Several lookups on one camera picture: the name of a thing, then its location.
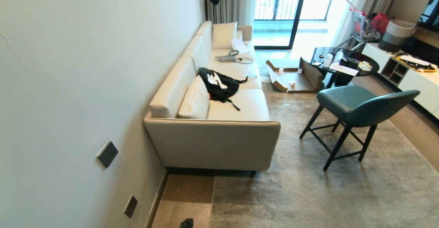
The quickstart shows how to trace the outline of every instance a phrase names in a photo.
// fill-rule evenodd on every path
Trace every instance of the green chair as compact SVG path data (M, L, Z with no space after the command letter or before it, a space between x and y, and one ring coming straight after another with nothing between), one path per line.
M419 94L420 92L418 90L409 90L377 97L360 86L340 86L324 89L317 94L317 100L319 101L320 106L317 108L308 125L306 125L300 138L302 139L305 133L310 131L331 154L323 167L324 171L328 169L332 161L356 154L360 154L358 161L361 162L366 153L367 147L372 140L378 123L392 117ZM337 122L330 125L311 128L312 123L314 123L323 108L326 108L334 114L338 118ZM345 129L335 144L334 149L331 150L314 131L333 126L332 131L334 132L339 124L342 124ZM351 131L352 128L357 127L370 127L364 142ZM336 157L349 133L360 142L363 148L361 151Z

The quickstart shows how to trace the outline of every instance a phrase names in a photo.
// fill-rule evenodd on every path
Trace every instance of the round table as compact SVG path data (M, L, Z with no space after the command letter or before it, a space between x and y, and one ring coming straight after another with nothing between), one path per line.
M358 70L358 73L356 76L372 75L372 74L375 74L376 72L378 72L378 70L380 69L378 63L374 59L372 59L366 55L363 55L359 52L351 51L348 49L335 48L335 47L316 47L314 49L314 53L312 55L312 60L309 63L311 64L312 67L315 67L318 70L320 70L320 72L332 73L332 76L329 80L329 83L326 85L326 88L330 88L332 86L332 84L334 83L335 79L337 78L337 76L339 76L339 75L353 77L352 75L348 75L346 73L330 69L329 67L328 68L323 67L323 61L325 60L326 55L328 53L332 53L334 55L334 57L332 59L334 59L335 54L340 49L343 50L343 58L345 58L347 60L347 61L345 61L342 59L340 61L340 65L350 67L351 69L354 69L354 70ZM367 61L372 66L372 70L364 71L364 70L361 70L360 68L358 68L358 63L360 61ZM322 64L320 64L319 66L313 65L313 63L315 63L315 62L320 62Z

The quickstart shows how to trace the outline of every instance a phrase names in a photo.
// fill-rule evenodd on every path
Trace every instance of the power outlet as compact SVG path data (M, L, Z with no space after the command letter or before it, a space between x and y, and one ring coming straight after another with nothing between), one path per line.
M130 197L130 199L128 200L127 205L125 206L125 210L124 213L128 216L128 217L133 217L133 213L134 210L136 209L137 206L137 200L136 198L132 195Z
M108 141L104 147L100 150L99 154L97 155L97 158L102 162L102 164L108 168L113 162L113 159L116 157L117 153L116 147L114 146L113 142Z

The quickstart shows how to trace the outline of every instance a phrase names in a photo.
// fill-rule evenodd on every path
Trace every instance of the red bag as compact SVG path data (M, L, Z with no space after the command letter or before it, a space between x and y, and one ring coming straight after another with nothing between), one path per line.
M381 34L384 34L388 24L389 19L387 19L387 14L384 13L377 14L370 23L370 25Z

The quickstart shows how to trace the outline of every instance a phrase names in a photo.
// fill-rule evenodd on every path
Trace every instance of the white pillow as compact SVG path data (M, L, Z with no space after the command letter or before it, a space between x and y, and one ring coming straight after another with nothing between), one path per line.
M236 39L242 39L242 31L241 30L236 32Z
M237 22L214 24L212 49L232 49L232 39L236 39Z
M184 119L201 119L207 117L209 110L209 93L203 79L198 75L192 82L178 111L178 117Z

